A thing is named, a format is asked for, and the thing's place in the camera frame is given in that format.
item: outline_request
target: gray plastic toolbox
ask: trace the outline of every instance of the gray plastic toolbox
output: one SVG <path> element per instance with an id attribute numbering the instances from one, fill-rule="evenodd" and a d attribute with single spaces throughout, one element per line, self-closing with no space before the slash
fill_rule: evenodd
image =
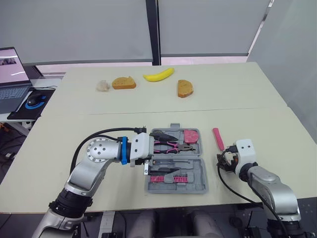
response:
<path id="1" fill-rule="evenodd" d="M 164 181 L 151 182 L 151 176 L 147 176 L 145 189 L 149 193 L 190 193 L 203 194 L 208 190 L 206 178 L 206 166 L 200 157 L 202 153 L 201 136 L 198 129 L 180 128 L 179 123 L 172 123 L 170 128 L 156 128 L 154 131 L 161 131 L 165 134 L 178 138 L 179 144 L 184 144 L 184 130 L 194 130 L 198 133 L 199 139 L 196 144 L 190 144 L 195 150 L 180 151 L 177 154 L 154 154 L 149 161 L 153 170 L 160 168 L 179 169 L 175 172 L 164 175 Z M 167 150 L 171 147 L 157 145 L 155 149 Z M 174 182 L 174 176 L 186 177 L 186 182 Z"/>

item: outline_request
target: yellow banana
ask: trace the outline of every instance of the yellow banana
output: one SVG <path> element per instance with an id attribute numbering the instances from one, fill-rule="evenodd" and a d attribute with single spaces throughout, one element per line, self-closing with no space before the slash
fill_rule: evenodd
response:
<path id="1" fill-rule="evenodd" d="M 151 75 L 143 75 L 143 77 L 150 82 L 157 82 L 160 80 L 163 80 L 169 76 L 171 76 L 174 73 L 174 68 L 168 68 L 167 70 L 164 70 L 161 73 L 157 74 L 151 74 Z"/>

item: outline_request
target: bread slice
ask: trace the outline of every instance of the bread slice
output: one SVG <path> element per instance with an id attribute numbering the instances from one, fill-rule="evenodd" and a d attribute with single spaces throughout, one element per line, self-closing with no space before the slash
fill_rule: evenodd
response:
<path id="1" fill-rule="evenodd" d="M 191 82 L 187 80 L 179 80 L 177 85 L 177 94 L 180 98 L 186 98 L 194 92 Z"/>
<path id="2" fill-rule="evenodd" d="M 129 76 L 129 77 L 116 78 L 112 82 L 112 86 L 114 89 L 128 89 L 128 88 L 135 88 L 137 85 L 134 82 L 134 79 L 131 76 Z"/>

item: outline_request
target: laptop screen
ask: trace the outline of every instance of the laptop screen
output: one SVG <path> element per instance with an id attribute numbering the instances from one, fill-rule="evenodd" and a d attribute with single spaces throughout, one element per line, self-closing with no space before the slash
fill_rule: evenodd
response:
<path id="1" fill-rule="evenodd" d="M 14 48 L 0 49 L 0 86 L 28 83 L 21 61 Z"/>

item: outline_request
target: pink pliers handle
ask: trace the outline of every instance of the pink pliers handle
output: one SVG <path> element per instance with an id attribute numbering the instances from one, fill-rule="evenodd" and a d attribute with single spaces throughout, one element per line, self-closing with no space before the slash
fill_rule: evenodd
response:
<path id="1" fill-rule="evenodd" d="M 171 149 L 168 150 L 154 150 L 154 154 L 168 154 L 168 153 L 178 153 L 178 143 L 173 141 L 155 141 L 154 145 L 168 145 Z"/>

